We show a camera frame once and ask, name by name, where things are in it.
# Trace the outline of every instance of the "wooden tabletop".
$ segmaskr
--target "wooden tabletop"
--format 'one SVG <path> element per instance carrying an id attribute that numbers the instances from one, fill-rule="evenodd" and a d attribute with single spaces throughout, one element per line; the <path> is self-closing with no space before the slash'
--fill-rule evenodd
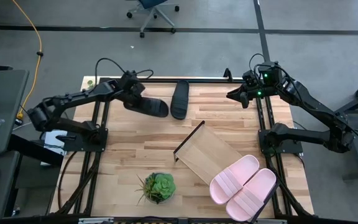
<path id="1" fill-rule="evenodd" d="M 84 77 L 81 88 L 87 88 Z M 143 96 L 160 98 L 170 105 L 174 83 L 145 83 Z M 182 161 L 174 162 L 173 150 L 202 120 L 222 140 L 242 155 L 252 154 L 258 158 L 261 168 L 266 167 L 260 152 L 257 131 L 260 129 L 256 102 L 247 109 L 227 99 L 226 93 L 239 84 L 190 84 L 190 99 L 186 119 L 179 121 L 171 115 L 155 118 L 126 110 L 122 102 L 111 102 L 107 128 L 109 129 L 106 151 L 102 153 L 96 183 L 92 216 L 109 217 L 193 217 L 227 218 L 225 206 L 216 205 L 209 196 L 208 185 L 192 172 Z M 292 127 L 290 107 L 278 97 L 271 97 L 276 122 Z M 78 106 L 74 120 L 91 120 L 94 104 Z M 84 153 L 77 153 L 68 165 L 62 183 L 62 202 L 71 196 L 78 185 Z M 304 208 L 313 213 L 305 171 L 299 158 L 282 155 L 287 185 Z M 140 181 L 152 172 L 171 173 L 177 190 L 168 202 L 155 205 L 141 200 Z M 282 197 L 280 208 L 284 211 Z M 57 193 L 53 198 L 51 212 L 57 210 Z M 260 218 L 272 218 L 272 203 L 268 203 Z"/>

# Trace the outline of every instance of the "pink slipper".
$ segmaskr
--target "pink slipper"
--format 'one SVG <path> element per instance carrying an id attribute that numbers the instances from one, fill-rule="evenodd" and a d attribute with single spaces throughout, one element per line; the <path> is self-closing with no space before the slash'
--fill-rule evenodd
<path id="1" fill-rule="evenodd" d="M 252 218 L 264 205 L 264 200 L 276 183 L 276 175 L 261 169 L 226 205 L 226 212 L 236 221 Z"/>
<path id="2" fill-rule="evenodd" d="M 209 185 L 209 194 L 218 205 L 226 203 L 259 169 L 258 160 L 246 155 L 220 172 Z"/>

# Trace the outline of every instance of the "black slide sandal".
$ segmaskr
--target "black slide sandal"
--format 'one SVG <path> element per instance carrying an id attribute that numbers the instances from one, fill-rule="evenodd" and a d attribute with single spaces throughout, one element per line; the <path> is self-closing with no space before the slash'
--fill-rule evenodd
<path id="1" fill-rule="evenodd" d="M 127 110 L 147 114 L 150 116 L 156 116 L 159 118 L 164 118 L 168 116 L 169 113 L 168 105 L 164 101 L 155 98 L 143 97 L 139 105 L 132 106 L 128 103 L 124 103 L 124 107 Z"/>
<path id="2" fill-rule="evenodd" d="M 171 114 L 176 119 L 185 119 L 189 104 L 189 83 L 180 80 L 173 92 L 171 101 Z"/>

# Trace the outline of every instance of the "green succulent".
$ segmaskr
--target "green succulent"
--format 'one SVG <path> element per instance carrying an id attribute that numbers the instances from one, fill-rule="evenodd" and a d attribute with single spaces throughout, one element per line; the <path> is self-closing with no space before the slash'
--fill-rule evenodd
<path id="1" fill-rule="evenodd" d="M 88 80 L 87 84 L 88 84 L 88 89 L 91 89 L 94 86 L 92 80 Z"/>
<path id="2" fill-rule="evenodd" d="M 173 183 L 173 177 L 171 174 L 157 174 L 155 177 L 155 184 L 153 190 L 160 192 L 162 198 L 169 198 L 176 190 Z"/>
<path id="3" fill-rule="evenodd" d="M 145 196 L 158 204 L 169 198 L 176 189 L 171 174 L 152 173 L 145 179 L 145 181 L 143 181 L 139 176 L 138 178 L 142 183 L 140 185 L 142 188 L 139 190 L 143 191 L 143 195 L 137 202 L 138 204 L 140 200 L 142 200 L 142 197 Z"/>

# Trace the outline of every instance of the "chair base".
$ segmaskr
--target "chair base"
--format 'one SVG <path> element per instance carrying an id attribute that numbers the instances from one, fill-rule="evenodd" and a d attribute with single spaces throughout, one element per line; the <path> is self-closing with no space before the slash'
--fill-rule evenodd
<path id="1" fill-rule="evenodd" d="M 142 27 L 140 28 L 140 37 L 144 38 L 144 29 L 146 28 L 147 24 L 150 22 L 152 17 L 156 19 L 158 16 L 162 17 L 162 19 L 165 20 L 168 24 L 172 26 L 171 33 L 174 34 L 176 32 L 175 24 L 168 18 L 165 13 L 161 10 L 161 7 L 164 6 L 175 6 L 175 12 L 178 12 L 180 10 L 179 5 L 175 3 L 165 3 L 165 4 L 159 4 L 158 6 L 154 6 L 148 9 L 144 9 L 143 6 L 139 3 L 135 8 L 128 10 L 127 17 L 132 18 L 132 13 L 148 13 L 146 20 L 144 21 Z"/>

